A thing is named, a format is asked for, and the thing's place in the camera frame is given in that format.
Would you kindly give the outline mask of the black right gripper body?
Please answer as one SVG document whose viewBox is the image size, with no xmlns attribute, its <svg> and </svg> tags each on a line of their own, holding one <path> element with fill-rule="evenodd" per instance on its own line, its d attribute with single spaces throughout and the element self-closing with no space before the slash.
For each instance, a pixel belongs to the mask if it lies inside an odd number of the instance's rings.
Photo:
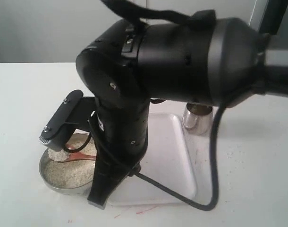
<svg viewBox="0 0 288 227">
<path fill-rule="evenodd" d="M 98 151 L 96 164 L 116 165 L 114 159 L 127 166 L 138 164 L 147 151 L 150 98 L 134 97 L 118 106 L 96 94 L 95 105 L 90 126 Z"/>
</svg>

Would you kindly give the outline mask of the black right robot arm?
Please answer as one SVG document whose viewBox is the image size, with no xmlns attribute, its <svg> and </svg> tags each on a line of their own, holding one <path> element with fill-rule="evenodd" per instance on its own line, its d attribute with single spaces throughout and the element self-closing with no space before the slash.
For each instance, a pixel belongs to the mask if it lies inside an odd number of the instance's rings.
<svg viewBox="0 0 288 227">
<path fill-rule="evenodd" d="M 212 210 L 219 197 L 217 136 L 228 107 L 252 95 L 288 96 L 288 48 L 238 18 L 217 19 L 213 10 L 185 23 L 133 25 L 122 19 L 83 49 L 76 70 L 94 94 L 88 119 L 97 147 L 88 201 L 103 209 L 128 176 L 137 177 L 199 210 Z M 203 205 L 140 174 L 148 145 L 151 99 L 218 108 L 210 136 L 212 197 Z"/>
</svg>

